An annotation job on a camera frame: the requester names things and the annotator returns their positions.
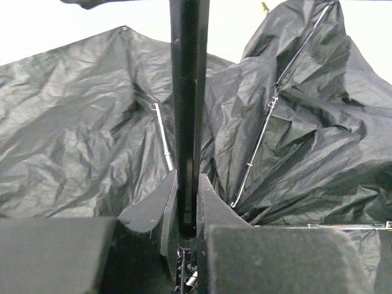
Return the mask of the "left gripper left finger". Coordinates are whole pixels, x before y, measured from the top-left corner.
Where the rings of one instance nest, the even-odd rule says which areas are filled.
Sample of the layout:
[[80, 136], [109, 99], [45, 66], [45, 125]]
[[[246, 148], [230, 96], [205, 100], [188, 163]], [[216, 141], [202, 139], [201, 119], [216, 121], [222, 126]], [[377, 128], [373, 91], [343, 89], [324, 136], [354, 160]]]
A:
[[1, 219], [2, 293], [170, 293], [177, 179], [117, 217]]

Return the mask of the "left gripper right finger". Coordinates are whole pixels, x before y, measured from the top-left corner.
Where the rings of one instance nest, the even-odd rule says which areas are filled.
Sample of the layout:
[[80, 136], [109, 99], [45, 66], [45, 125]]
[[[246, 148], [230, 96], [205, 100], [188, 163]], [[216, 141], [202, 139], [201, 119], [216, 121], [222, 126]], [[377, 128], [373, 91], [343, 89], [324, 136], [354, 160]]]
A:
[[358, 251], [337, 230], [254, 227], [199, 178], [200, 293], [371, 293]]

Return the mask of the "lavender umbrella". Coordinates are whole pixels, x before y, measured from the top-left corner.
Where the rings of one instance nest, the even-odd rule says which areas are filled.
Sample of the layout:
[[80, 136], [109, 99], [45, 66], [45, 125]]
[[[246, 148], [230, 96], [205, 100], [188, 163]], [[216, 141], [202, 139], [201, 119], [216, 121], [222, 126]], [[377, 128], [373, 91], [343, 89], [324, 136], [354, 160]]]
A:
[[176, 172], [170, 293], [200, 293], [200, 175], [254, 227], [337, 230], [391, 292], [391, 85], [339, 1], [285, 1], [237, 64], [207, 55], [208, 1], [171, 40], [127, 26], [1, 67], [1, 219], [117, 217]]

